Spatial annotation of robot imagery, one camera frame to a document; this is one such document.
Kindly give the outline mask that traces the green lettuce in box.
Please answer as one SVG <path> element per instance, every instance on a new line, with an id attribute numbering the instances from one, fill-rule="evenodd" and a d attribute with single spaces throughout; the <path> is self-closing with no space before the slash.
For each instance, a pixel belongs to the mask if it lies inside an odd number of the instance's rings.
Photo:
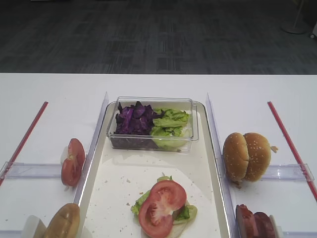
<path id="1" fill-rule="evenodd" d="M 160 137 L 189 137 L 191 136 L 189 130 L 190 115 L 186 111 L 180 111 L 168 108 L 155 108 L 155 112 L 160 110 L 165 111 L 163 118 L 153 119 L 154 127 L 151 131 L 151 136 Z M 163 150 L 176 150 L 184 146 L 186 140 L 166 140 L 154 139 L 155 144 Z"/>

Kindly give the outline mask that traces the white pusher block tomato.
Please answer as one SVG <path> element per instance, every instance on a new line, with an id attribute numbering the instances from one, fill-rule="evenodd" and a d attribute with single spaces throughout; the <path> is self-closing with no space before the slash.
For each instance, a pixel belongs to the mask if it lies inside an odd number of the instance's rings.
<path id="1" fill-rule="evenodd" d="M 68 157 L 68 147 L 64 147 L 61 157 L 60 157 L 60 163 L 63 165 L 64 161 L 67 159 Z"/>

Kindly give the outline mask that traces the lettuce leaf on bread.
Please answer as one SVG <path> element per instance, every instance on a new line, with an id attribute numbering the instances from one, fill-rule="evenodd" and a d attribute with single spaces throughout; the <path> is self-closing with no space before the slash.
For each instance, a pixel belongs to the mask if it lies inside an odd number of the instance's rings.
<path id="1" fill-rule="evenodd" d="M 178 186 L 172 181 L 172 177 L 162 176 L 157 179 L 157 182 L 161 181 L 162 185 L 155 184 L 151 190 L 136 200 L 131 207 L 132 213 L 141 215 L 141 208 L 146 208 L 150 224 L 155 228 L 162 225 L 171 227 L 175 220 L 195 218 L 197 207 L 187 201 L 181 205 L 180 200 L 173 194 Z"/>

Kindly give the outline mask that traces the brown bread crumb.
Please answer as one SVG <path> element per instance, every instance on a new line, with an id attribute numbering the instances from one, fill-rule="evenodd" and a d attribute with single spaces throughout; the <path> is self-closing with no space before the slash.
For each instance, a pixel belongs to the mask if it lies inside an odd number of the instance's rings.
<path id="1" fill-rule="evenodd" d="M 272 150 L 274 153 L 276 153 L 276 152 L 278 151 L 278 148 L 277 148 L 276 146 L 271 146 L 270 148 L 271 148 L 271 150 Z"/>

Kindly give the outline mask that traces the dark red meat patty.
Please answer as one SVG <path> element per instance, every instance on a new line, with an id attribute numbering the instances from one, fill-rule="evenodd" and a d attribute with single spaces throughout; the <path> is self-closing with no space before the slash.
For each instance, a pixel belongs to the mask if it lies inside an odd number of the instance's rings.
<path id="1" fill-rule="evenodd" d="M 269 216 L 263 212 L 254 214 L 257 233 L 256 238 L 275 238 L 275 232 Z"/>

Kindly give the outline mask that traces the white pusher block meat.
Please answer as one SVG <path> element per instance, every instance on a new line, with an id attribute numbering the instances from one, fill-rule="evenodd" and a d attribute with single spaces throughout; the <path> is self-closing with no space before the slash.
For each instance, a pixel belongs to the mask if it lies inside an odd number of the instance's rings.
<path id="1" fill-rule="evenodd" d="M 278 226 L 276 224 L 275 218 L 272 215 L 270 215 L 269 218 L 270 218 L 270 221 L 271 221 L 272 226 L 273 226 L 273 230 L 274 230 L 274 233 L 275 233 L 275 238 L 284 238 L 281 226 Z"/>

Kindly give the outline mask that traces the shredded purple cabbage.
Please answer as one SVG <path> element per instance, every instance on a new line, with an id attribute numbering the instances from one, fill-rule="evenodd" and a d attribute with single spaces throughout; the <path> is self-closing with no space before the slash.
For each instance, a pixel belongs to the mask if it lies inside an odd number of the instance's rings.
<path id="1" fill-rule="evenodd" d="M 156 113 L 151 105 L 143 106 L 140 101 L 124 108 L 119 103 L 118 109 L 115 134 L 150 135 L 153 119 L 161 119 L 165 114 L 163 110 Z"/>

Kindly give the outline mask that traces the silver metal tray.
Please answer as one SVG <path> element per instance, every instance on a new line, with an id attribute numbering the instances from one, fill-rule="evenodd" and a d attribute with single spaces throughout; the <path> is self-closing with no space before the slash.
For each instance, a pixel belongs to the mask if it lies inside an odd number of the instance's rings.
<path id="1" fill-rule="evenodd" d="M 197 217 L 182 233 L 184 238 L 228 238 L 230 232 L 214 158 L 205 106 L 195 102 L 199 138 L 190 151 L 165 152 L 113 149 L 106 136 L 115 104 L 105 120 L 93 158 L 90 182 L 84 190 L 84 238 L 143 238 L 131 206 L 163 175 L 182 185 Z"/>

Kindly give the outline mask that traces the sesame bun left half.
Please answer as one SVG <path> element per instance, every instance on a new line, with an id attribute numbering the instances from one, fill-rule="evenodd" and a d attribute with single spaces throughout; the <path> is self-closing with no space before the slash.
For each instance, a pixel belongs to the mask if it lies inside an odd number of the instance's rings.
<path id="1" fill-rule="evenodd" d="M 230 180 L 241 182 L 249 163 L 247 143 L 242 134 L 234 132 L 228 135 L 223 145 L 223 159 Z"/>

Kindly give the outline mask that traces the sesame bun half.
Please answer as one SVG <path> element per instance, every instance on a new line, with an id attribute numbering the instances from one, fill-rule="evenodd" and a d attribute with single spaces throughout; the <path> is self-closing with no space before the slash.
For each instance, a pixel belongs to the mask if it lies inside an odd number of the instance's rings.
<path id="1" fill-rule="evenodd" d="M 223 159 L 230 180 L 241 182 L 249 163 L 247 143 L 242 134 L 234 132 L 228 135 L 223 145 Z"/>
<path id="2" fill-rule="evenodd" d="M 249 163 L 244 179 L 255 182 L 262 177 L 270 165 L 270 144 L 264 136 L 258 133 L 246 133 L 244 138 L 249 153 Z"/>

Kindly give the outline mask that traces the right red strip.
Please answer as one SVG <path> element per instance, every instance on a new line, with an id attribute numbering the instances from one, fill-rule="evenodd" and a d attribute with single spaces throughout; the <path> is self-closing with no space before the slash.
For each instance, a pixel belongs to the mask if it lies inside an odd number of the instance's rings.
<path id="1" fill-rule="evenodd" d="M 286 140 L 286 142 L 287 142 L 287 144 L 288 144 L 288 146 L 289 146 L 289 148 L 290 148 L 290 150 L 291 150 L 291 152 L 292 152 L 297 164 L 300 166 L 300 168 L 301 168 L 301 170 L 302 170 L 302 172 L 303 172 L 303 174 L 305 176 L 306 182 L 307 182 L 307 184 L 308 184 L 308 186 L 309 186 L 309 188 L 310 188 L 310 190 L 311 190 L 311 192 L 312 192 L 312 194 L 313 194 L 313 196 L 314 196 L 314 198 L 316 200 L 317 199 L 317 189 L 316 189 L 316 186 L 315 186 L 315 184 L 313 182 L 312 176 L 309 175 L 308 169 L 304 165 L 304 163 L 303 163 L 303 161 L 302 161 L 302 159 L 301 159 L 301 157 L 300 157 L 300 155 L 299 155 L 299 153 L 298 153 L 298 151 L 297 151 L 292 139 L 290 138 L 290 136 L 289 136 L 289 134 L 288 134 L 288 132 L 287 132 L 287 130 L 286 130 L 281 118 L 280 118 L 280 116 L 278 115 L 278 112 L 275 109 L 273 103 L 271 101 L 269 101 L 267 104 L 268 104 L 268 106 L 269 106 L 269 108 L 270 108 L 270 110 L 271 110 L 271 112 L 272 112 L 272 114 L 273 114 L 273 116 L 274 116 L 274 118 L 275 118 L 275 120 L 276 120 L 276 122 L 277 122 L 277 124 L 278 124 L 278 126 L 280 128 L 280 130 L 282 131 L 282 134 L 285 137 L 285 140 Z"/>

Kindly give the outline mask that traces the clear crossbar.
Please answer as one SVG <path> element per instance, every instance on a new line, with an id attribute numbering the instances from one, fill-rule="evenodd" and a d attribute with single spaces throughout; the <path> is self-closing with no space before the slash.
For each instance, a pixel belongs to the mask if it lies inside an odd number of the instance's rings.
<path id="1" fill-rule="evenodd" d="M 5 162 L 0 170 L 1 179 L 61 178 L 61 164 L 30 164 Z"/>
<path id="2" fill-rule="evenodd" d="M 308 164 L 270 165 L 261 180 L 314 181 Z"/>

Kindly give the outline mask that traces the white caster wheel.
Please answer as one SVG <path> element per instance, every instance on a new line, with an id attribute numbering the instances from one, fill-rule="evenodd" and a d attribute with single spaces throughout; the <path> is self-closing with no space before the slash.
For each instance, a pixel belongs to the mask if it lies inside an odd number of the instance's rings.
<path id="1" fill-rule="evenodd" d="M 309 34 L 309 37 L 310 37 L 311 39 L 316 39 L 316 38 L 317 38 L 317 36 L 316 36 L 314 33 L 310 33 L 310 34 Z"/>

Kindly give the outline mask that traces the clear long rail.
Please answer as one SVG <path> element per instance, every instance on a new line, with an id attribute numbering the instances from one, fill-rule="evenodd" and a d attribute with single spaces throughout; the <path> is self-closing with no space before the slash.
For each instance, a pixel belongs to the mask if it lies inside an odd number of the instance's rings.
<path id="1" fill-rule="evenodd" d="M 73 200 L 73 202 L 76 203 L 79 207 L 85 206 L 87 196 L 89 193 L 88 190 L 90 187 L 92 187 L 91 183 L 92 183 L 92 178 L 94 177 L 93 175 L 94 156 L 97 149 L 98 139 L 102 130 L 107 106 L 108 106 L 108 93 L 106 92 L 101 109 L 100 109 L 100 114 L 99 114 L 98 121 L 95 127 L 94 135 L 92 137 L 89 151 L 86 156 L 85 164 L 82 169 L 81 178 L 78 183 L 77 190 Z"/>
<path id="2" fill-rule="evenodd" d="M 214 110 L 208 93 L 206 97 L 206 109 L 208 114 L 209 128 L 215 157 L 215 166 L 220 186 L 222 206 L 224 209 L 224 216 L 226 220 L 226 230 L 229 238 L 239 238 L 240 234 L 236 223 L 235 209 L 233 207 L 230 194 L 230 182 L 226 177 L 226 169 L 223 161 L 222 149 L 220 147 L 221 143 L 219 142 L 219 135 L 214 117 Z"/>

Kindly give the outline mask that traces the right clear long rail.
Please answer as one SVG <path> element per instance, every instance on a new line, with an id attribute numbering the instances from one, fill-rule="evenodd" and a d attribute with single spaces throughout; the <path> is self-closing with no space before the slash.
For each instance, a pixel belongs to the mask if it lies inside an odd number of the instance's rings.
<path id="1" fill-rule="evenodd" d="M 219 142 L 219 135 L 214 117 L 214 110 L 208 93 L 206 97 L 206 109 L 208 114 L 209 128 L 215 157 L 215 166 L 220 186 L 222 206 L 224 209 L 224 216 L 226 220 L 226 230 L 229 238 L 239 238 L 240 234 L 236 223 L 235 209 L 233 207 L 230 194 L 230 182 L 226 177 L 226 169 L 223 161 L 222 149 L 220 147 L 221 143 Z"/>

